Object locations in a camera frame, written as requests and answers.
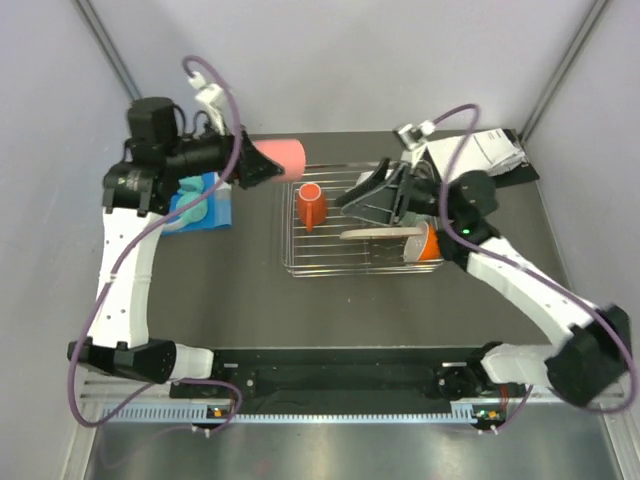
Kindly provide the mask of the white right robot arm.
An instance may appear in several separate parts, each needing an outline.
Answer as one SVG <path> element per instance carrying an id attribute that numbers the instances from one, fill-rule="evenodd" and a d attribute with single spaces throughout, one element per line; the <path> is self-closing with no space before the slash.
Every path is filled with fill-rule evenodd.
<path id="1" fill-rule="evenodd" d="M 491 342 L 475 350 L 459 370 L 442 370 L 443 395 L 487 396 L 502 384 L 526 384 L 588 408 L 629 375 L 631 391 L 618 408 L 636 399 L 639 378 L 627 313 L 576 296 L 519 254 L 485 218 L 498 207 L 495 182 L 486 172 L 434 181 L 418 176 L 406 162 L 392 166 L 383 159 L 335 204 L 345 216 L 381 226 L 397 223 L 407 212 L 438 218 L 440 256 L 495 289 L 546 336 L 545 345 Z"/>

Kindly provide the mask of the mint green ceramic bowl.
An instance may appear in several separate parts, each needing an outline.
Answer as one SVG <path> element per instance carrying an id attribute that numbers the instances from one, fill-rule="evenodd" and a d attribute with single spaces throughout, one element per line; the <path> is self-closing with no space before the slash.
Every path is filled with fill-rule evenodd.
<path id="1" fill-rule="evenodd" d="M 420 227 L 423 224 L 428 224 L 429 222 L 430 222 L 429 215 L 407 211 L 405 215 L 401 218 L 400 224 L 403 227 Z"/>

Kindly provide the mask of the white bowl orange outside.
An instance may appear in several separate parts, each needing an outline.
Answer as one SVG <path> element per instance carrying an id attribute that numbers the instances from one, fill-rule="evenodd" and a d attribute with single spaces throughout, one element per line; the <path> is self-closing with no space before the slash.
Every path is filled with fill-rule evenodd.
<path id="1" fill-rule="evenodd" d="M 410 236 L 404 246 L 403 260 L 419 263 L 441 258 L 436 230 L 427 222 L 417 225 L 419 233 Z"/>

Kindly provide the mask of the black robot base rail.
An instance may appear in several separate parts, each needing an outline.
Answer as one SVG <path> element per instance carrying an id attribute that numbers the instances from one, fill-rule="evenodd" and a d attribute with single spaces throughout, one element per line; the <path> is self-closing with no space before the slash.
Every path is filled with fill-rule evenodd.
<path id="1" fill-rule="evenodd" d="M 246 399 L 279 391 L 410 390 L 427 398 L 509 395 L 465 369 L 471 347 L 248 348 L 215 351 L 213 378 L 238 387 Z"/>

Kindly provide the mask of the chrome wire dish rack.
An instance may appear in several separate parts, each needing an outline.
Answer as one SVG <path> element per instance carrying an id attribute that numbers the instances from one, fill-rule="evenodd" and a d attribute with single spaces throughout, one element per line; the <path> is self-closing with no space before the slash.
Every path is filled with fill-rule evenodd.
<path id="1" fill-rule="evenodd" d="M 370 227 L 364 221 L 342 215 L 334 201 L 376 165 L 376 162 L 310 164 L 300 180 L 284 185 L 281 251 L 283 264 L 293 276 L 429 273 L 443 264 L 441 259 L 406 263 L 403 258 L 405 237 L 340 238 L 347 231 Z M 327 217 L 311 232 L 306 230 L 297 214 L 298 190 L 307 182 L 319 185 L 327 199 Z"/>

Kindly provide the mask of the orange ceramic mug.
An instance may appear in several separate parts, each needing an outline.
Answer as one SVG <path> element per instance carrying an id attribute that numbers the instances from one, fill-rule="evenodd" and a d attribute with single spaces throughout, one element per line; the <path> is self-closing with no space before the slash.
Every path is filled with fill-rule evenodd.
<path id="1" fill-rule="evenodd" d="M 317 183 L 304 183 L 297 195 L 298 218 L 307 232 L 325 222 L 328 208 L 324 191 Z"/>

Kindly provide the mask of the pink plate with leaf motif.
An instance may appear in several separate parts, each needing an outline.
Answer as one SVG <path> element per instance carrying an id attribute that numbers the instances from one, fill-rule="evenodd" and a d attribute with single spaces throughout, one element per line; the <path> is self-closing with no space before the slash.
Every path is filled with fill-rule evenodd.
<path id="1" fill-rule="evenodd" d="M 422 233 L 423 229 L 417 226 L 363 228 L 344 231 L 339 235 L 339 239 L 344 241 L 384 240 L 411 237 Z"/>

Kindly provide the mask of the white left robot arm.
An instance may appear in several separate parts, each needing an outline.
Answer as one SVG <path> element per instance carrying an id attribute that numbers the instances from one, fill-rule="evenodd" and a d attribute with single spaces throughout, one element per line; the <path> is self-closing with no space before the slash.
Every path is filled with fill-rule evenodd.
<path id="1" fill-rule="evenodd" d="M 240 123 L 225 124 L 217 100 L 200 100 L 209 125 L 200 136 L 181 134 L 181 109 L 169 98 L 146 97 L 127 111 L 125 156 L 102 181 L 104 247 L 100 290 L 87 326 L 69 344 L 70 366 L 155 384 L 192 379 L 205 396 L 226 387 L 213 351 L 152 339 L 148 294 L 156 248 L 180 180 L 209 172 L 219 182 L 252 188 L 284 169 L 260 153 Z"/>

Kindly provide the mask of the pink plastic cup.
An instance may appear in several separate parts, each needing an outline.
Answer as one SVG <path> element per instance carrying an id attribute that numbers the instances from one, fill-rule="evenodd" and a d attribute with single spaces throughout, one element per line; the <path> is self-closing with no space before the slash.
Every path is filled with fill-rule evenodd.
<path id="1" fill-rule="evenodd" d="M 295 182 L 303 176 L 306 168 L 306 153 L 299 140 L 258 140 L 254 146 L 261 154 L 283 169 L 281 174 L 272 179 L 273 182 Z"/>

